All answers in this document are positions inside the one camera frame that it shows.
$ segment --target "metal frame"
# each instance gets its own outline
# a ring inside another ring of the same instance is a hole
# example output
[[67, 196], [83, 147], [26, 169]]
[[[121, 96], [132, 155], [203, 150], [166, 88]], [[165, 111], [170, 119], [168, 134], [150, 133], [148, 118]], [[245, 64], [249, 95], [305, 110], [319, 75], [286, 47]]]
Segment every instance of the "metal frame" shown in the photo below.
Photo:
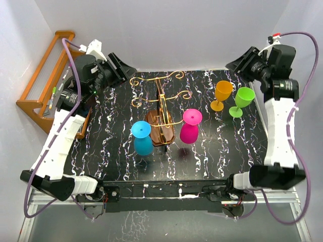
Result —
[[[251, 89], [254, 90], [254, 85], [250, 83]], [[268, 137], [267, 128], [264, 124], [264, 119], [260, 110], [260, 106], [257, 100], [257, 97], [255, 98], [256, 106], [259, 111], [260, 119], [262, 122], [262, 125], [264, 127], [266, 136]], [[298, 214], [301, 213], [300, 208], [300, 200], [298, 197], [298, 194], [296, 192], [295, 187], [288, 191], [281, 191], [281, 190], [270, 190], [270, 189], [264, 189], [268, 198], [269, 203], [289, 203], [291, 206], [291, 210], [293, 213], [294, 218], [298, 217]], [[263, 198], [263, 195], [261, 192], [255, 192], [255, 195], [257, 196], [258, 203], [265, 203], [265, 200]], [[48, 196], [46, 194], [43, 194], [41, 192], [33, 190], [30, 199], [29, 199], [29, 207], [28, 207], [28, 213], [33, 214], [37, 211], [38, 205], [45, 205], [48, 202], [50, 202], [53, 198], [51, 196]], [[222, 201], [222, 204], [235, 204], [236, 201]], [[244, 204], [253, 204], [254, 201], [244, 201]], [[75, 205], [73, 200], [71, 198], [67, 199], [66, 201], [55, 201], [53, 205]], [[88, 206], [88, 205], [98, 205], [101, 206], [101, 202], [81, 202], [81, 206]], [[29, 236], [31, 233], [31, 229], [33, 226], [34, 218], [27, 219], [25, 218], [20, 236], [18, 241], [19, 242], [28, 242]], [[301, 241], [305, 242], [311, 242], [311, 237], [308, 232], [305, 219], [302, 219], [300, 222], [296, 224]]]

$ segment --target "green object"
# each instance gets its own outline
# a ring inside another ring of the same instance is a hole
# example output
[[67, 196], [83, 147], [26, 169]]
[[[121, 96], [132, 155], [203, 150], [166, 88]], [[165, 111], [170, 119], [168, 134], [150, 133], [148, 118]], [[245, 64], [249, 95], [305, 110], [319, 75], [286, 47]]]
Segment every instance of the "green object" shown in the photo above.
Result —
[[255, 98], [254, 91], [249, 87], [242, 87], [238, 90], [236, 95], [236, 106], [229, 109], [229, 114], [232, 117], [241, 117], [242, 116], [242, 107], [248, 106], [253, 99]]

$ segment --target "wooden rack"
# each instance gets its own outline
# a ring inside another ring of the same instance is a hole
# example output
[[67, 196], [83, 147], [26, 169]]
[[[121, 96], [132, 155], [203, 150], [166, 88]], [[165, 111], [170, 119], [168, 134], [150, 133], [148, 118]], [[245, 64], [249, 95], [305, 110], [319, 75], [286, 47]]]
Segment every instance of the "wooden rack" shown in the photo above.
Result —
[[[35, 84], [39, 73], [41, 72], [42, 68], [44, 67], [45, 62], [47, 61], [51, 51], [53, 50], [55, 44], [57, 43], [57, 41], [61, 41], [62, 38], [67, 38], [69, 41], [72, 41], [74, 37], [75, 37], [75, 33], [72, 31], [56, 31], [54, 38], [52, 39], [48, 49], [46, 50], [43, 58], [40, 61], [38, 67], [36, 68], [36, 71], [32, 75], [25, 91], [21, 95], [20, 99], [16, 102], [16, 104], [29, 117], [31, 117], [31, 119], [36, 124], [38, 124], [47, 134], [49, 134], [49, 132], [50, 132], [50, 129], [51, 129], [54, 119], [44, 117], [43, 114], [46, 110], [47, 103], [48, 103], [49, 99], [51, 98], [52, 89], [53, 89], [53, 87], [55, 87], [57, 85], [57, 83], [60, 79], [60, 76], [62, 75], [62, 72], [67, 64], [67, 61], [68, 61], [68, 56], [66, 54], [65, 49], [63, 48], [63, 44], [62, 44], [63, 50], [62, 50], [62, 52], [55, 64], [55, 66], [51, 72], [51, 75], [50, 75], [49, 79], [47, 80], [47, 83], [46, 83], [40, 97], [38, 98], [38, 100], [27, 100], [27, 97], [28, 97], [28, 94], [29, 94], [30, 90], [32, 89], [33, 85]], [[82, 52], [74, 51], [72, 49], [70, 49], [70, 52], [72, 54], [73, 59], [84, 54]], [[36, 113], [34, 111], [36, 108], [40, 108], [39, 113]], [[80, 133], [76, 134], [77, 139], [84, 138], [86, 126], [89, 121], [90, 114], [91, 114], [91, 110], [90, 110], [88, 116], [86, 117], [82, 131]]]

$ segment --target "green marker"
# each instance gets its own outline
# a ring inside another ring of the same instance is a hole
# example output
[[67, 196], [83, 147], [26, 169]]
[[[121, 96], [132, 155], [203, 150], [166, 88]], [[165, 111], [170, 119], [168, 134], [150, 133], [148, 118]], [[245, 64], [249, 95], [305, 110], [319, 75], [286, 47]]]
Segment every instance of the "green marker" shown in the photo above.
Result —
[[50, 108], [50, 109], [51, 109], [51, 107], [52, 107], [52, 102], [54, 101], [55, 93], [56, 93], [56, 87], [53, 87], [52, 92], [51, 92], [50, 103], [49, 103], [49, 108]]

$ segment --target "gray floor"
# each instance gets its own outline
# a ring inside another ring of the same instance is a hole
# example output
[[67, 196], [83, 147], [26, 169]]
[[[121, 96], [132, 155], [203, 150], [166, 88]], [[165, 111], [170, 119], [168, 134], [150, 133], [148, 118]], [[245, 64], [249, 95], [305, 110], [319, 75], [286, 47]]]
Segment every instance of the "gray floor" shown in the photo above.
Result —
[[[246, 205], [248, 212], [253, 207]], [[291, 220], [289, 204], [272, 204]], [[248, 218], [234, 222], [203, 211], [121, 212], [104, 214], [94, 223], [72, 205], [52, 205], [36, 217], [29, 239], [34, 241], [301, 241], [297, 227], [284, 226], [258, 204]]]

